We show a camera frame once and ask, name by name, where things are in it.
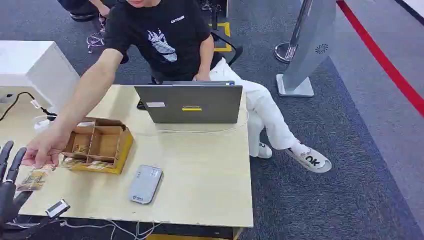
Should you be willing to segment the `person's right hand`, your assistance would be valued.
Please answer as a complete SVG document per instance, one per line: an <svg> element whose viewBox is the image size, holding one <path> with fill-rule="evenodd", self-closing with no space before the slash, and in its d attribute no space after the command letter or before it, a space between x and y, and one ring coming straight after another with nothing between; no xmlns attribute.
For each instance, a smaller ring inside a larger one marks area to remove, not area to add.
<svg viewBox="0 0 424 240"><path fill-rule="evenodd" d="M59 165L59 155L69 142L72 130L50 126L30 141L22 158L22 164L37 169L44 165Z"/></svg>

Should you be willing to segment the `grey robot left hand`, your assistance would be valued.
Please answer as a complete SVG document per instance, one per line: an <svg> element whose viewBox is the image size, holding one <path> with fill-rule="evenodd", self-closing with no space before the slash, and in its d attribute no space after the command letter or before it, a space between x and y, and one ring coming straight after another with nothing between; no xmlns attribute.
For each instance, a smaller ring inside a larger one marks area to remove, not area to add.
<svg viewBox="0 0 424 240"><path fill-rule="evenodd" d="M14 142L9 140L0 152L0 229L8 228L8 223L14 220L24 205L32 195L32 191L22 191L17 196L16 179L26 148L20 148L14 156L12 163L8 166L8 159Z"/></svg>

